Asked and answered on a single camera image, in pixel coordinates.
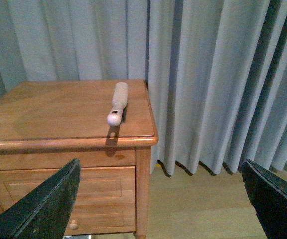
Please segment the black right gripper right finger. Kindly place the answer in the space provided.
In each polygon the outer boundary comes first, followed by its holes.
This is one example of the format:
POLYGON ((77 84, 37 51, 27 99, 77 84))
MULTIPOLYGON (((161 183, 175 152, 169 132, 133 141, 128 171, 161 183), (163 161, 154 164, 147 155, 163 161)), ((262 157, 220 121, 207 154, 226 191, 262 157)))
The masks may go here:
POLYGON ((269 239, 287 239, 287 182, 251 160, 241 166, 250 203, 269 239))

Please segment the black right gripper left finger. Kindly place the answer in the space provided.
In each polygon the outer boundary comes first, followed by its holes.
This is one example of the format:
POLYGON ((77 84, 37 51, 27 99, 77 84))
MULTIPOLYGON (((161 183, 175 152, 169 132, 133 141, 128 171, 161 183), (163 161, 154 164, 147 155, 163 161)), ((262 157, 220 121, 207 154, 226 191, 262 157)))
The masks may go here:
POLYGON ((73 159, 0 214, 0 239, 61 239, 80 183, 81 165, 73 159))

